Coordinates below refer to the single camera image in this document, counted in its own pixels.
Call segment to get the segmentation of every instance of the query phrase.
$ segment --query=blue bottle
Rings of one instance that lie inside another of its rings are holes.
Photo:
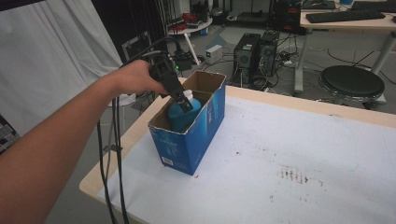
[[[190,100],[192,104],[192,110],[184,113],[180,105],[178,105],[177,102],[174,102],[167,111],[167,116],[169,118],[169,122],[171,123],[172,131],[177,133],[182,133],[188,127],[190,127],[201,109],[201,103],[197,99],[193,98],[191,90],[183,91],[183,93],[187,99]]]

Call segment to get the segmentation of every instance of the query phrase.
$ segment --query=hand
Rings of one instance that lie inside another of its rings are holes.
[[[122,68],[110,73],[117,83],[118,94],[139,93],[142,91],[155,91],[167,94],[163,85],[149,75],[149,63],[136,60]]]

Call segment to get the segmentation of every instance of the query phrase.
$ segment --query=table leg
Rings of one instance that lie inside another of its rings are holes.
[[[371,69],[371,72],[378,75],[379,70],[381,69],[382,65],[384,65],[385,61],[387,60],[393,46],[396,43],[396,32],[390,32],[390,36],[388,37],[387,41],[385,41],[384,46],[382,47],[378,58],[376,58],[375,63]],[[379,104],[385,104],[387,100],[385,99],[384,94],[382,94],[377,100]]]
[[[312,29],[306,29],[305,33],[305,41],[303,48],[300,53],[300,57],[296,64],[296,68],[294,71],[294,93],[303,92],[303,69],[304,69],[304,59],[306,51],[308,50],[308,42],[312,36]]]

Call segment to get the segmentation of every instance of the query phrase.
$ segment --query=cardboard box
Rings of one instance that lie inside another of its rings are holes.
[[[148,123],[163,165],[188,175],[194,174],[224,119],[225,78],[221,74],[195,71],[183,83],[183,87],[192,90],[194,98],[202,105],[195,121],[184,133],[172,132],[166,117],[173,99]]]

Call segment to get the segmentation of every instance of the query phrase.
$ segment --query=stool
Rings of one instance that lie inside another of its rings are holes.
[[[366,109],[371,109],[385,89],[382,79],[374,73],[348,65],[325,68],[318,82],[335,96],[332,100],[334,104],[341,105],[343,100],[351,100],[362,102]]]

